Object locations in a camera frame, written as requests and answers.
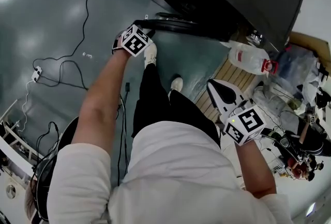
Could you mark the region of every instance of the round hole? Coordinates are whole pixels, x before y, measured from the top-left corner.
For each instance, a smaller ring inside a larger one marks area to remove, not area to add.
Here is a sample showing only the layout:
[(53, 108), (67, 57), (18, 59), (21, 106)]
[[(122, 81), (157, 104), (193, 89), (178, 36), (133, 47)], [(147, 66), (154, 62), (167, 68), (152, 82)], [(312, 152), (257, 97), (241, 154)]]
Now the round hole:
[(8, 185), (6, 187), (6, 194), (9, 199), (14, 199), (16, 196), (16, 188), (14, 185)]

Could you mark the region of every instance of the gray floor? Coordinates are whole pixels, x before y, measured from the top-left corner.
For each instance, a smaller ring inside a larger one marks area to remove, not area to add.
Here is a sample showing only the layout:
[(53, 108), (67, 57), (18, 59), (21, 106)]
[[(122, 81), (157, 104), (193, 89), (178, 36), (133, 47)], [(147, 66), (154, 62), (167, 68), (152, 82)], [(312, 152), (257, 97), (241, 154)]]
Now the gray floor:
[[(73, 59), (80, 65), (86, 86), (90, 86), (111, 56), (114, 36), (136, 19), (149, 17), (161, 7), (151, 0), (89, 0), (89, 20), (85, 27), (86, 39)], [(82, 38), (82, 24), (86, 17), (85, 0), (0, 0), (0, 111), (3, 112), (16, 98), (19, 107), (25, 100), (25, 84), (33, 73), (32, 61), (37, 57), (60, 57), (70, 54)], [(228, 52), (217, 41), (158, 32), (154, 41), (158, 47), (157, 66), (162, 83), (170, 87), (175, 73), (182, 75), (183, 93), (195, 100)], [(61, 61), (37, 62), (43, 74), (58, 78)], [(127, 101), (128, 152), (132, 141), (132, 119), (143, 73), (143, 55), (131, 58), (124, 83), (130, 82)], [(66, 64), (63, 81), (80, 85), (80, 76), (73, 65)], [(23, 137), (35, 145), (39, 135), (48, 130), (48, 122), (55, 121), (60, 129), (77, 116), (85, 91), (60, 85), (48, 88), (30, 83), (27, 104), (28, 122)], [(112, 159), (112, 180), (117, 178), (118, 144), (122, 118), (118, 118)], [(55, 133), (43, 139), (40, 150), (46, 153), (56, 140)]]

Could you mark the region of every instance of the white t-shirt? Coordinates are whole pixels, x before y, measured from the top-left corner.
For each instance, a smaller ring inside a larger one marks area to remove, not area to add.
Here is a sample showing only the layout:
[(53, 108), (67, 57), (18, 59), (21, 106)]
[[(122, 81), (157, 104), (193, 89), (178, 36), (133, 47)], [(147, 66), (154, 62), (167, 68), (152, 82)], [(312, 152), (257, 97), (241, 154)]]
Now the white t-shirt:
[(98, 223), (105, 212), (120, 224), (292, 223), (286, 196), (256, 199), (240, 190), (217, 144), (190, 125), (165, 121), (142, 129), (128, 173), (112, 190), (110, 166), (97, 146), (63, 148), (48, 196), (50, 224)]

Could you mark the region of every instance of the person's left arm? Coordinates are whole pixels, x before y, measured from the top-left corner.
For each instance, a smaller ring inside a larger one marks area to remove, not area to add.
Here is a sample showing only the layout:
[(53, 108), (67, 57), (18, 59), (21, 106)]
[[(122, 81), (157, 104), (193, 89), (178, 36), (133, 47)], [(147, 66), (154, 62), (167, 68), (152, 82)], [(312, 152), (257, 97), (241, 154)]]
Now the person's left arm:
[(110, 196), (110, 154), (129, 54), (118, 50), (87, 92), (72, 144), (57, 156), (47, 201), (51, 224), (90, 224)]

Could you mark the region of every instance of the shirt sleeve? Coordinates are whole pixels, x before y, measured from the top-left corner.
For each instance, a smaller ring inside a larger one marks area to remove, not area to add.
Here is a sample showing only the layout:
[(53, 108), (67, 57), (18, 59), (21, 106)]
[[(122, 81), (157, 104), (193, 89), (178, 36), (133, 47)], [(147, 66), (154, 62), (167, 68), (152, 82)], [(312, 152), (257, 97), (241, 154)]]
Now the shirt sleeve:
[(110, 166), (109, 154), (91, 144), (67, 145), (59, 151), (47, 199), (49, 222), (99, 220), (110, 196)]
[(286, 195), (273, 194), (260, 198), (274, 216), (277, 224), (293, 224)]

